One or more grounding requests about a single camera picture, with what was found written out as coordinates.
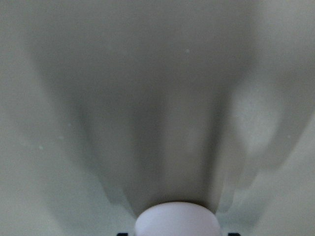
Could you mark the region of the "pink cup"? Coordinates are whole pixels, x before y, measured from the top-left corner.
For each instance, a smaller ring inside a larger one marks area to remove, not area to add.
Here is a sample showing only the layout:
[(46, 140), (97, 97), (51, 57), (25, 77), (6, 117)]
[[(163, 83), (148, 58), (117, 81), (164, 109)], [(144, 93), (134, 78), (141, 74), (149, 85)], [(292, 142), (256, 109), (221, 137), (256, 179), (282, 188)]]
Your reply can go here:
[(221, 236), (216, 216), (207, 208), (187, 202), (153, 206), (135, 222), (136, 236)]

